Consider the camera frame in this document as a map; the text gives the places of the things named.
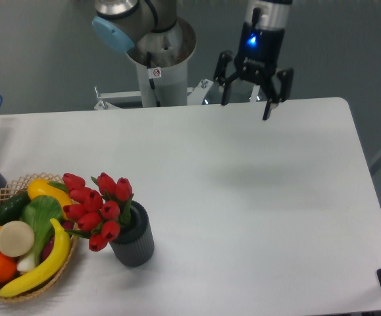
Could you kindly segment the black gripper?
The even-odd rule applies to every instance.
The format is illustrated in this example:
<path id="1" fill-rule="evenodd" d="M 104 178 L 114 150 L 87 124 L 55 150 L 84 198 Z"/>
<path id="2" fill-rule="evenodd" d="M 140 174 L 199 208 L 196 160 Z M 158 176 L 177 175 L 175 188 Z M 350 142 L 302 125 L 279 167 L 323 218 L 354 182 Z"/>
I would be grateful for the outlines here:
<path id="1" fill-rule="evenodd" d="M 285 29 L 266 30 L 243 23 L 238 53 L 234 58 L 231 51 L 223 51 L 218 56 L 213 79 L 222 88 L 221 105 L 229 103 L 232 83 L 241 80 L 265 85 L 267 103 L 263 120 L 268 120 L 272 110 L 289 99 L 293 84 L 293 68 L 277 69 L 278 56 Z M 234 61 L 236 72 L 226 76 L 229 63 Z"/>

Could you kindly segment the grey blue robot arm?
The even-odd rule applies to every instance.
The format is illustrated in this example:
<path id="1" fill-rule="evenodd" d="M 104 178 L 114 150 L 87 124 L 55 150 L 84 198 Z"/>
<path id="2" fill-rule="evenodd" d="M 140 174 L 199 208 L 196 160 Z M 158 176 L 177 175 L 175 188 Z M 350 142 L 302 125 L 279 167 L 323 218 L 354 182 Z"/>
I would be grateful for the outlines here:
<path id="1" fill-rule="evenodd" d="M 205 90 L 188 94 L 188 60 L 195 51 L 193 28 L 177 15 L 176 1 L 95 1 L 94 32 L 111 49 L 125 53 L 136 66 L 144 107 L 201 103 Z M 236 80 L 260 88 L 267 120 L 291 92 L 293 69 L 279 69 L 278 56 L 291 1 L 248 1 L 238 52 L 223 51 L 213 75 L 229 102 Z"/>

